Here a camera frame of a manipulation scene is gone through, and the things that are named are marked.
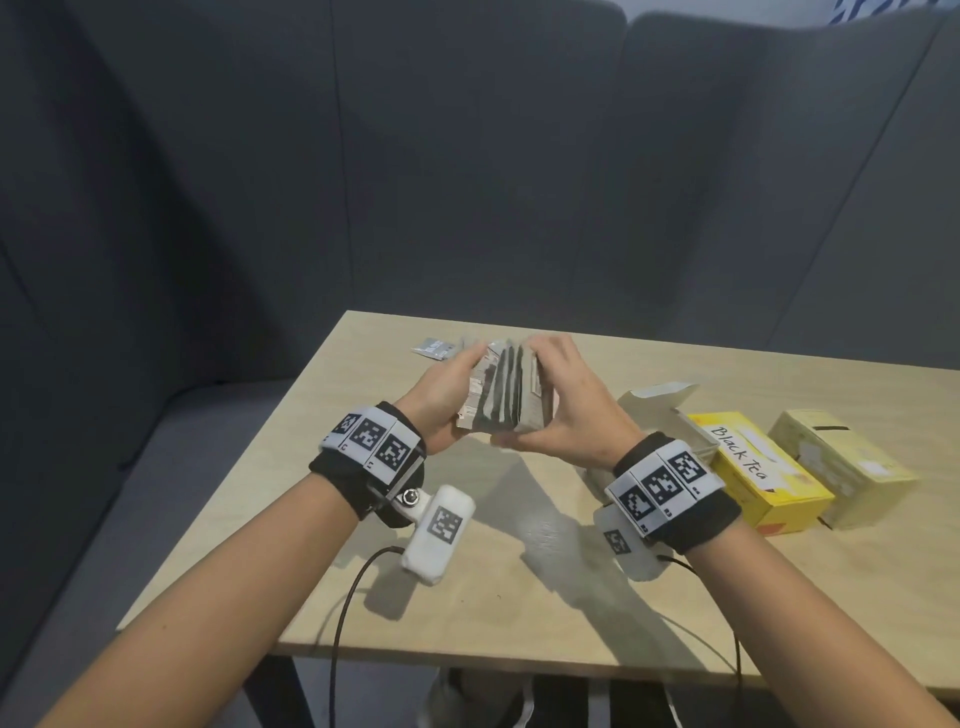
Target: metal screw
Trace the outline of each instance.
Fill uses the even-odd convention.
[[[416,488],[411,488],[408,491],[403,491],[400,494],[400,502],[403,503],[407,508],[417,505],[417,501],[420,500],[420,494],[417,492]]]

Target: wristband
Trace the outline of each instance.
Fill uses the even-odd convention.
[[[654,432],[616,464],[606,492],[643,537],[686,553],[740,515],[723,481],[687,443]]]
[[[425,456],[426,445],[413,423],[382,401],[351,411],[330,430],[310,471],[329,480],[361,521],[373,510],[390,511],[392,520],[390,499],[422,485]],[[402,520],[397,527],[408,522]]]

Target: wooden table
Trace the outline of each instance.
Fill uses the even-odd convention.
[[[395,400],[430,361],[425,336],[520,339],[530,331],[350,311],[303,370],[124,617],[307,472],[321,438],[353,405]],[[687,412],[740,410],[769,428],[784,409],[824,408],[919,473],[894,518],[772,543],[939,694],[960,694],[960,372],[576,334],[615,396],[671,380],[702,384]],[[476,498],[444,581],[418,585],[381,557],[350,608],[347,657],[563,672],[731,681],[731,629],[692,574],[673,567],[634,584],[592,527],[597,501],[574,468],[493,449],[482,435],[430,458],[426,488]],[[377,518],[357,529],[277,645],[329,653],[347,589],[375,550],[402,545]],[[749,658],[748,681],[759,682]]]

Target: blue patterned fabric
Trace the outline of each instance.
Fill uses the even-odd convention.
[[[926,5],[941,10],[955,8],[960,0],[836,0],[830,25],[847,23],[883,12],[894,12],[905,8],[921,8]]]

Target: box flap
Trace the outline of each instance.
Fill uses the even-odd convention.
[[[630,394],[651,406],[676,409],[696,392],[699,386],[686,381],[668,381],[666,384],[657,384],[646,389],[632,389]]]

